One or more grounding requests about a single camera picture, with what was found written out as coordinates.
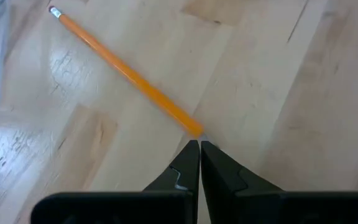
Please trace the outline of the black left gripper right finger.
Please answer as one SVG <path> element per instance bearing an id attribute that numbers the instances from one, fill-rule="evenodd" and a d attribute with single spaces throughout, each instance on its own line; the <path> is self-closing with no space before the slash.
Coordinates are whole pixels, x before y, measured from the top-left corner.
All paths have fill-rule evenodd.
<path id="1" fill-rule="evenodd" d="M 208 141 L 201 177 L 212 224 L 358 224 L 358 192 L 285 191 Z"/>

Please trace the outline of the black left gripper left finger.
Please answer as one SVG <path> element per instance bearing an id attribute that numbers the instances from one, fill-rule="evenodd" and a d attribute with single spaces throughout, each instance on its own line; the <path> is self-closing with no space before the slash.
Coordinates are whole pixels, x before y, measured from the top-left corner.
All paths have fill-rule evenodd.
<path id="1" fill-rule="evenodd" d="M 51 194 L 34 206 L 31 224 L 195 224 L 199 174 L 191 140 L 144 190 Z"/>

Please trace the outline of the orange pencil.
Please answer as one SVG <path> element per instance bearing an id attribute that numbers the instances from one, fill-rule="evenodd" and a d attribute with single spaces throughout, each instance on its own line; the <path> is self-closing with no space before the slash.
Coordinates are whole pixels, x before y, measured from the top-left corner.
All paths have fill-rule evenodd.
<path id="1" fill-rule="evenodd" d="M 49 13 L 55 16 L 66 29 L 75 34 L 86 45 L 94 50 L 111 67 L 120 72 L 131 82 L 142 94 L 155 103 L 161 110 L 181 124 L 191 135 L 196 138 L 204 134 L 203 126 L 193 119 L 185 110 L 176 105 L 170 98 L 159 89 L 151 85 L 137 71 L 126 65 L 123 60 L 113 54 L 107 47 L 99 42 L 93 35 L 78 25 L 73 19 L 62 13 L 57 7 L 50 6 Z"/>

